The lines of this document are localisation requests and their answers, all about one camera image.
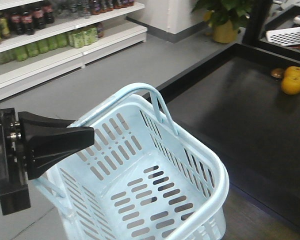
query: baseboard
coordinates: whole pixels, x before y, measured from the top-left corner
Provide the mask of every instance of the baseboard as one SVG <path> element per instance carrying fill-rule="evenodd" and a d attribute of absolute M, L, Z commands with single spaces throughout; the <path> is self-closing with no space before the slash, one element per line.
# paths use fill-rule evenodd
<path fill-rule="evenodd" d="M 159 28 L 156 28 L 154 26 L 151 26 L 151 25 L 148 25 L 148 24 L 145 24 L 143 22 L 140 22 L 138 20 L 135 20 L 131 17 L 126 17 L 127 20 L 131 21 L 131 22 L 134 22 L 136 24 L 139 24 L 139 25 L 142 25 L 142 26 L 145 26 L 148 28 L 148 33 L 157 37 L 157 38 L 160 38 L 160 39 L 163 39 L 163 40 L 166 40 L 168 42 L 171 42 L 171 43 L 177 43 L 179 41 L 181 41 L 182 39 L 185 39 L 189 36 L 191 36 L 192 34 L 195 34 L 197 33 L 198 31 L 201 31 L 203 29 L 205 29 L 207 27 L 207 24 L 205 22 L 200 22 L 194 26 L 191 26 L 181 32 L 178 32 L 177 34 L 173 34 L 171 32 L 166 32 L 162 29 L 159 29 Z"/>

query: potted plant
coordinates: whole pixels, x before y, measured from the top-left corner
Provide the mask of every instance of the potted plant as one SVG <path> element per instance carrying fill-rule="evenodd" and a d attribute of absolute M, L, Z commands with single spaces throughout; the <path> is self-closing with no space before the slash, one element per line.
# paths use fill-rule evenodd
<path fill-rule="evenodd" d="M 254 0 L 197 0 L 192 11 L 207 9 L 204 20 L 213 29 L 219 43 L 236 40 L 239 27 L 245 27 Z"/>

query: gray floor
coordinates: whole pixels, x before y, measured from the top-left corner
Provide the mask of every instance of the gray floor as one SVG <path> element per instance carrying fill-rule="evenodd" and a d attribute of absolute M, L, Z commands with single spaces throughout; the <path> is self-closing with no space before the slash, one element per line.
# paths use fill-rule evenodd
<path fill-rule="evenodd" d="M 157 87 L 222 47 L 224 45 L 213 42 L 203 32 L 175 44 L 149 35 L 145 43 L 0 102 L 0 107 L 75 120 L 129 83 L 145 82 Z M 29 186 L 32 208 L 8 216 L 2 216 L 0 209 L 0 240 L 66 240 L 56 208 L 31 182 Z M 264 217 L 267 223 L 271 223 L 265 226 L 266 231 L 275 226 L 274 234 L 285 229 L 289 239 L 300 239 L 289 228 L 232 191 L 225 207 L 225 216 L 230 224 L 224 239 L 287 239 L 283 235 L 281 238 L 253 238 L 263 236 L 254 235 L 251 231 L 260 231 L 259 225 Z M 259 225 L 253 219 L 247 222 L 248 226 L 238 224 L 245 223 L 245 217 L 250 218 L 250 213 L 259 219 Z M 251 237 L 244 231 L 239 234 L 239 228 L 251 230 Z"/>

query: orange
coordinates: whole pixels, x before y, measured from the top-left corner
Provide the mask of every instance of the orange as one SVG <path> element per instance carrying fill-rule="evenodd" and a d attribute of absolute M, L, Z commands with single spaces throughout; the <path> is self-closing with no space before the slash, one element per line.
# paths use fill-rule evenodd
<path fill-rule="evenodd" d="M 285 76 L 281 82 L 281 89 L 285 94 L 295 95 L 300 93 L 300 77 Z"/>
<path fill-rule="evenodd" d="M 300 67 L 298 66 L 290 66 L 288 67 L 285 72 L 284 76 L 298 76 L 300 77 Z"/>

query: basket handle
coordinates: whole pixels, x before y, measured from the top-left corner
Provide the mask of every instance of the basket handle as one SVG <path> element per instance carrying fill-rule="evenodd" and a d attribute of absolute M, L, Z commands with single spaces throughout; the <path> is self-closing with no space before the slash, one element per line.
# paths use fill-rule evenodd
<path fill-rule="evenodd" d="M 136 82 L 136 83 L 132 83 L 127 86 L 124 86 L 119 91 L 117 91 L 116 93 L 114 93 L 113 95 L 108 97 L 105 101 L 100 103 L 98 106 L 96 106 L 95 108 L 93 108 L 92 110 L 90 110 L 89 112 L 84 114 L 77 121 L 75 121 L 74 123 L 69 125 L 69 127 L 89 126 L 92 124 L 92 121 L 95 118 L 99 118 L 99 117 L 103 116 L 106 112 L 108 112 L 109 110 L 111 110 L 112 108 L 114 108 L 115 106 L 120 104 L 123 100 L 125 100 L 132 94 L 135 94 L 136 92 L 144 91 L 144 90 L 147 90 L 150 92 L 151 102 L 152 102 L 154 114 L 155 114 L 157 120 L 160 123 L 164 122 L 164 119 L 160 113 L 159 104 L 158 104 L 158 102 L 159 102 L 164 114 L 166 115 L 168 125 L 170 126 L 173 133 L 177 136 L 178 135 L 177 128 L 175 127 L 175 123 L 171 118 L 171 115 L 168 111 L 167 105 L 166 105 L 163 97 L 161 96 L 160 92 L 157 89 L 155 89 L 153 86 L 146 84 L 146 83 L 142 83 L 142 82 Z"/>

